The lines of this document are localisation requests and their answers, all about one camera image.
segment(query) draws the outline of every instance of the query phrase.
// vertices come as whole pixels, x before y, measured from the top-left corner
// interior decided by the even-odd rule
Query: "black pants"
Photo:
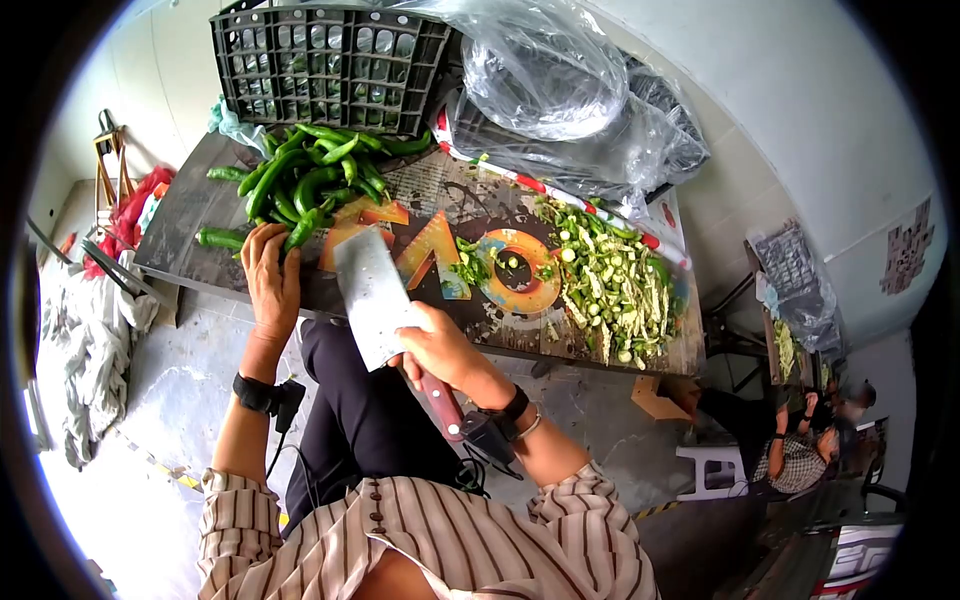
[[[697,408],[713,417],[736,438],[747,479],[752,478],[756,463],[767,441],[777,432],[777,411],[766,400],[745,400],[739,396],[704,389]]]
[[[287,484],[289,534],[315,506],[344,497],[364,477],[405,475],[458,487],[460,457],[411,394],[397,369],[367,372],[345,326],[309,320],[301,355],[320,384]]]

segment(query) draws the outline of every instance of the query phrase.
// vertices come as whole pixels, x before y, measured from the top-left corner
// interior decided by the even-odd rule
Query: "cleaver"
[[[391,357],[406,351],[395,331],[398,327],[421,326],[420,314],[410,304],[379,226],[371,225],[337,244],[333,261],[353,339],[367,371],[375,371]],[[441,432],[447,440],[460,442],[460,424],[464,419],[460,403],[448,384],[422,366],[420,370],[420,383],[430,407],[440,418]]]

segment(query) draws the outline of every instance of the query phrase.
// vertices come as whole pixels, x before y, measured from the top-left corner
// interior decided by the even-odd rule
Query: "yellow floor tape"
[[[153,454],[151,454],[150,452],[146,451],[145,449],[141,448],[140,446],[132,442],[130,438],[120,433],[120,431],[115,427],[112,427],[112,426],[108,427],[107,432],[112,433],[114,437],[116,437],[121,442],[126,444],[127,448],[129,448],[134,454],[136,454],[137,456],[145,460],[147,463],[153,465],[156,470],[160,471],[167,477],[170,477],[177,483],[184,485],[187,488],[190,488],[191,490],[204,493],[204,488],[203,486],[200,485],[200,479],[185,472],[186,467],[176,467],[176,468],[166,467],[165,465],[162,465],[154,457]],[[279,519],[280,528],[282,529],[289,522],[290,522],[290,517],[286,513],[280,513],[280,519]]]
[[[634,515],[634,521],[642,519],[646,516],[655,515],[656,513],[662,513],[663,511],[669,511],[672,508],[677,508],[682,502],[680,500],[671,500],[666,504],[660,504],[659,506],[654,506],[648,509],[643,509],[639,513]]]

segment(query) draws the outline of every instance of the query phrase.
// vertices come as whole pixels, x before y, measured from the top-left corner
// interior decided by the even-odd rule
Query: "plastic crate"
[[[240,120],[417,135],[449,26],[408,12],[266,5],[237,2],[210,19]]]

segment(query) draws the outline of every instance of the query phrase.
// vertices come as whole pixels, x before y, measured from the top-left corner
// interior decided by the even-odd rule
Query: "plaid shirt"
[[[812,436],[788,433],[783,440],[783,471],[780,472],[780,477],[772,479],[768,473],[772,441],[773,439],[763,447],[763,456],[754,470],[754,482],[765,477],[774,490],[797,493],[817,483],[827,470],[827,463],[817,452],[817,442]]]

